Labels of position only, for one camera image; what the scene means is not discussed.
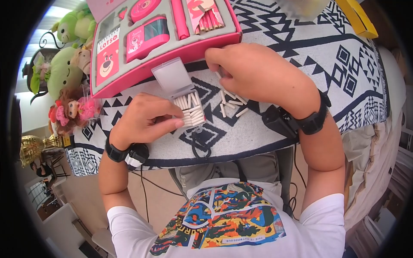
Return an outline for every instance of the white t-shirt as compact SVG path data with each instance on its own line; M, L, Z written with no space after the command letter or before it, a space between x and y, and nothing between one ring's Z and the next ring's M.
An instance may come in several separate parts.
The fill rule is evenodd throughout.
M214 178L188 190L161 234L135 210L109 209L112 241L124 257L309 257L341 258L344 196L332 194L295 221L282 211L281 184Z

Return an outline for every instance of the plastic box lid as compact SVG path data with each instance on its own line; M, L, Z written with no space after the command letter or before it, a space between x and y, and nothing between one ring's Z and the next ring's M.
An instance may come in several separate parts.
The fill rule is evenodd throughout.
M193 88L192 80L180 57L154 67L151 71L162 90L169 94Z

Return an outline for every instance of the gray foam insert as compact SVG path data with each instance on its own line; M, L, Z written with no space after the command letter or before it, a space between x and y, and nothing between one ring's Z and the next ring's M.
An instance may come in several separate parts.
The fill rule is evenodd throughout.
M137 3L136 0L128 0L119 5L113 12L107 15L102 22L97 25L97 32L94 42L93 42L93 52L97 53L97 44L98 42L103 39L105 36L109 35L109 33L117 28L120 27L119 32L119 71L107 78L104 82L102 82L97 87L92 87L93 94L96 94L101 89L106 87L108 84L116 80L118 77L124 75L125 73L129 72L130 70L134 69L135 67L157 57L162 54L165 54L171 50L177 49L179 47L195 43L200 40L213 38L216 36L221 36L225 34L234 33L236 31L235 24L232 20L231 14L227 8L225 1L218 0L216 1L216 5L218 7L219 13L221 14L222 20L224 22L225 27L215 29L212 31L208 31L203 33L202 35L195 35L192 29L191 20L189 16L188 7L186 4L186 0L182 0L182 5L184 8L184 13L186 17L186 24L189 29L190 36L186 39L179 40L178 33L176 31L175 19L173 18L172 12L172 5L170 0L162 0L159 5L145 18L137 21L135 24L132 24L130 13L133 6ZM123 20L118 17L118 13L127 7L127 11ZM158 17L164 16L166 17L168 31L170 35L170 39L167 43L157 47L156 49L152 50L148 56L142 60L135 59L129 63L126 63L126 37L129 32L134 30L135 28L145 24L147 21ZM96 72L97 72L97 62L96 56L93 55L93 62L92 62L92 73L90 75L91 85L96 85Z

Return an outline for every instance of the lotso notebook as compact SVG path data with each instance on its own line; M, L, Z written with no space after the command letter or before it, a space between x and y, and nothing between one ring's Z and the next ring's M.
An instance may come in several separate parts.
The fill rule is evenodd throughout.
M96 86L119 71L119 27L97 43Z

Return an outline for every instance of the black and white geometric pattern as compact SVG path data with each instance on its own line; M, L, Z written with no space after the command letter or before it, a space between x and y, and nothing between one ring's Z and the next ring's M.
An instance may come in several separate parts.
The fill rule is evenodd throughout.
M268 46L327 92L332 103L330 112L341 132L386 120L389 103L380 55L372 41L354 34L335 1L330 1L310 22L288 19L273 0L231 2L244 33L242 41ZM222 118L221 86L216 75L204 60L185 67L199 92L207 119L197 136L210 148L211 155L202 158L206 152L199 142L193 142L188 132L176 130L148 145L150 158L144 170L241 159L293 143L263 125L261 113L270 104L249 100L246 106L226 109L227 118ZM67 155L75 175L97 173L109 131L141 91L167 97L158 82L149 78L111 99L103 99L100 121L74 132L76 147L68 150ZM235 117L246 107L249 112ZM195 158L193 144L201 158Z

